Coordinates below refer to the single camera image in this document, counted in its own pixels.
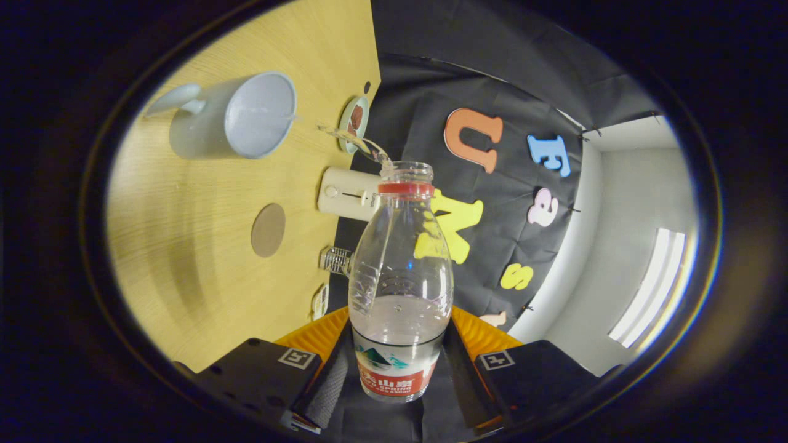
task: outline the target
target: bottle label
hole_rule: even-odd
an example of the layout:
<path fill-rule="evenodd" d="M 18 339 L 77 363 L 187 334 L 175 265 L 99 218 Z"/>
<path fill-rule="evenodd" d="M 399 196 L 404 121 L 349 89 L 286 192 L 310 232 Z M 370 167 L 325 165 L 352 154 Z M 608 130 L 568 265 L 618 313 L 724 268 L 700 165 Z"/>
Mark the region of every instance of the bottle label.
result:
<path fill-rule="evenodd" d="M 410 396 L 429 384 L 443 334 L 419 344 L 398 346 L 372 341 L 353 329 L 361 383 L 384 396 Z"/>

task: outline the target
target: brown food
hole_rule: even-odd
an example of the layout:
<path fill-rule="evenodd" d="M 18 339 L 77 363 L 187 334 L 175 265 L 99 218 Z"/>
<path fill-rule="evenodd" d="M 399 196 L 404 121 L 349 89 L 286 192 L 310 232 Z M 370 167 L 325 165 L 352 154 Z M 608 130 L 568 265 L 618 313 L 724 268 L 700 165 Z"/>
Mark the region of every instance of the brown food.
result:
<path fill-rule="evenodd" d="M 358 129 L 361 126 L 361 117 L 364 115 L 364 110 L 361 109 L 361 106 L 356 106 L 353 108 L 353 113 L 350 114 L 350 124 L 353 125 L 354 128 Z"/>

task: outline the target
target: red label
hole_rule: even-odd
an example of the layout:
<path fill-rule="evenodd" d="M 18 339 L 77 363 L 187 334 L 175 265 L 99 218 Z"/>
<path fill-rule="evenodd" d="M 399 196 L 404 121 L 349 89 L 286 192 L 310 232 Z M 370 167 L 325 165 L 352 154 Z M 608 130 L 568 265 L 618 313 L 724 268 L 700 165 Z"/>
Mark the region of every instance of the red label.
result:
<path fill-rule="evenodd" d="M 424 389 L 433 375 L 436 364 L 437 361 L 429 369 L 420 370 L 415 374 L 393 377 L 376 374 L 358 363 L 361 383 L 370 391 L 384 396 L 409 396 Z"/>

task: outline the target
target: white wall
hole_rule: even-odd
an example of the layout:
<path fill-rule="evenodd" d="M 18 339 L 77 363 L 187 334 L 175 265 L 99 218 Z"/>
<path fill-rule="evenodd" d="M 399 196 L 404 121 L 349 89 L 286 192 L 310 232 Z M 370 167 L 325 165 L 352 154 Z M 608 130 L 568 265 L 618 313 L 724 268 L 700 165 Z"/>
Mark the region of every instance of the white wall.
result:
<path fill-rule="evenodd" d="M 541 340 L 560 315 L 572 295 L 596 236 L 602 196 L 602 156 L 591 144 L 583 143 L 583 163 L 580 184 L 572 214 L 545 282 L 529 303 L 533 310 L 525 310 L 509 329 L 509 335 L 523 343 Z"/>
<path fill-rule="evenodd" d="M 556 302 L 563 309 L 544 335 L 595 375 L 634 357 L 634 349 L 624 348 L 608 332 L 640 285 L 656 229 L 686 233 L 692 239 L 696 235 L 689 171 L 680 150 L 665 149 L 674 146 L 608 149 L 601 154 L 596 235 L 574 293 L 568 302 Z M 561 274 L 555 264 L 553 269 Z M 533 314 L 539 311 L 534 308 Z"/>
<path fill-rule="evenodd" d="M 678 148 L 670 123 L 661 115 L 608 126 L 599 132 L 589 131 L 583 136 L 600 152 Z"/>

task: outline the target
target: brown circular coaster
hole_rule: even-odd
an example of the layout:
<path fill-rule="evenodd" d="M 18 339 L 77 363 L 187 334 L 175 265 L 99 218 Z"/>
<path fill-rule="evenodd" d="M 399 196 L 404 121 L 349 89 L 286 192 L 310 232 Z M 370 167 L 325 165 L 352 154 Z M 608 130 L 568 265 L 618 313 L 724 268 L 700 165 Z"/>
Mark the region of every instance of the brown circular coaster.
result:
<path fill-rule="evenodd" d="M 262 208 L 251 227 L 251 247 L 255 254 L 270 257 L 279 249 L 284 237 L 284 209 L 271 203 Z"/>

